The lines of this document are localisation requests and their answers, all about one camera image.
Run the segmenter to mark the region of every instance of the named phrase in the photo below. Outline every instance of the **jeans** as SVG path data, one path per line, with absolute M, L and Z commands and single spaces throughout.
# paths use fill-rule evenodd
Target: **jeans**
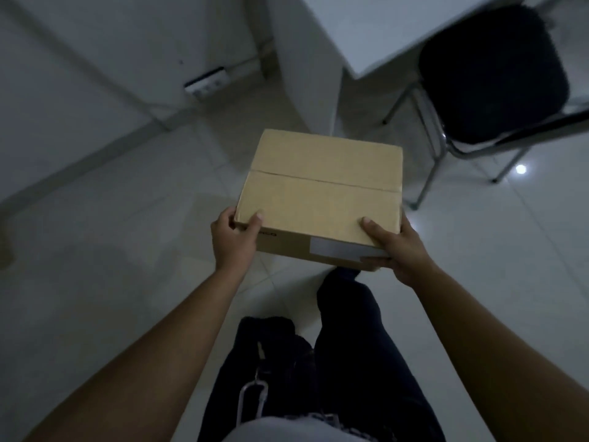
M 241 387 L 267 380 L 264 416 L 337 414 L 342 425 L 379 440 L 444 441 L 444 434 L 405 360 L 387 334 L 380 309 L 357 273 L 337 268 L 317 292 L 322 329 L 314 350 L 286 318 L 244 318 L 205 410 L 199 442 L 220 442 L 236 426 Z M 266 361 L 260 364 L 257 343 Z M 257 393 L 246 395 L 251 420 Z

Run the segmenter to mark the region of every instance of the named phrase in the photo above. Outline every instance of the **white table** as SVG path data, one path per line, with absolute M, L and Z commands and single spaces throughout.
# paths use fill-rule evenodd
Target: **white table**
M 286 94 L 332 135 L 343 68 L 359 79 L 491 0 L 268 0 Z

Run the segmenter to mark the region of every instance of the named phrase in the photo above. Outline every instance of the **box flap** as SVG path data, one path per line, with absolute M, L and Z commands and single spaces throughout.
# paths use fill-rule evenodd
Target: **box flap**
M 403 151 L 376 142 L 264 131 L 253 171 L 401 192 Z
M 400 206 L 400 192 L 252 171 L 235 220 L 246 223 L 263 209 L 265 228 L 377 246 L 360 228 L 359 220 L 367 215 L 398 233 Z

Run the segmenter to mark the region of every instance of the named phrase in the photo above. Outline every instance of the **electrical outlet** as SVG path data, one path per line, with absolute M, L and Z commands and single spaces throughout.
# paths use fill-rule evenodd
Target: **electrical outlet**
M 231 82 L 229 74 L 223 66 L 213 69 L 192 81 L 184 84 L 184 90 L 198 99 L 206 98 Z

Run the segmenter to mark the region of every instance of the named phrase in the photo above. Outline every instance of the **cardboard box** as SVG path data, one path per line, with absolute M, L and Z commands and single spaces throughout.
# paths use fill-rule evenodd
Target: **cardboard box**
M 235 221 L 264 211 L 259 251 L 368 270 L 360 256 L 386 253 L 360 228 L 363 216 L 399 232 L 400 147 L 266 130 Z

